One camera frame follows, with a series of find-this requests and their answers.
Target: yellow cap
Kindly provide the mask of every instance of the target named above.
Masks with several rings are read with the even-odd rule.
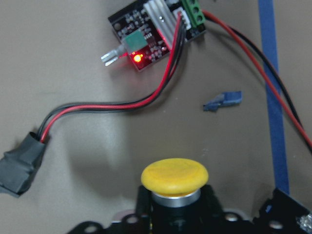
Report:
[[[145,188],[163,196],[183,196],[204,186],[208,172],[199,162],[169,158],[147,166],[141,176]]]

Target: blue tape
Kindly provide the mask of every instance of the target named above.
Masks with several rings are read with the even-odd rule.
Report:
[[[258,6],[260,16],[262,50],[271,61],[273,66],[276,68],[276,70],[278,70],[273,0],[258,0]],[[271,82],[280,92],[280,87],[276,82],[274,76],[271,74],[269,68],[267,66],[264,66],[264,69]],[[275,96],[268,86],[266,86],[266,91],[275,186],[283,192],[289,194],[289,180],[282,107],[276,100]]]

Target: yellow knob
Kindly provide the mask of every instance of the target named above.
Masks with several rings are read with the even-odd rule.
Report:
[[[199,162],[169,158],[147,166],[141,176],[148,190],[163,196],[184,196],[204,186],[208,172]]]

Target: black electrical tape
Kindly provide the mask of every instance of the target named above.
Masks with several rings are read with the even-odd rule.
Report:
[[[41,165],[45,144],[30,132],[18,148],[0,160],[0,193],[19,197],[26,192]]]

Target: red led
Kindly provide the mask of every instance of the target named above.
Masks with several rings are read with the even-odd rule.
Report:
[[[141,61],[142,61],[142,57],[143,57],[143,54],[135,55],[135,56],[133,57],[133,60],[134,60],[135,62],[141,62]]]

